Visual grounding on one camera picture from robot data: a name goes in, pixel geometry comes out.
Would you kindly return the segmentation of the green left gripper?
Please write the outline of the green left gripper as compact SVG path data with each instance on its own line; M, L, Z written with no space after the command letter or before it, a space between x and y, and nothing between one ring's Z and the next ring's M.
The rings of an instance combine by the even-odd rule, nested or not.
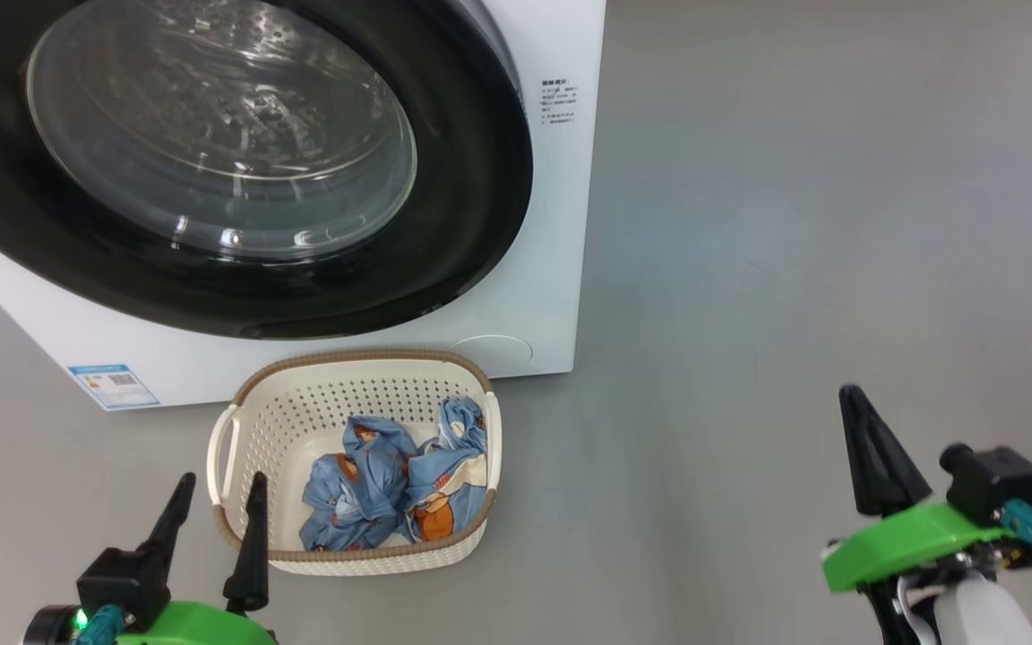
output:
M187 522L196 474L184 473L167 506L144 540L144 550L172 558L180 528ZM119 644L276 644L275 632L247 614L269 605L269 479L253 477L245 504L245 533L232 575L224 584L224 608L197 601L168 601L138 615L135 632L119 634Z

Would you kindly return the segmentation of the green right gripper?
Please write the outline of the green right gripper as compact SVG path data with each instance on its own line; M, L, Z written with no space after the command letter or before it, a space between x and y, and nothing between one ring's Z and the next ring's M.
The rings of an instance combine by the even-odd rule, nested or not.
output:
M910 595L991 574L996 548L1012 533L977 526L948 503L920 503L933 490L864 389L842 385L838 401L856 509L886 518L828 543L828 591L864 596L885 644L943 644L938 619Z

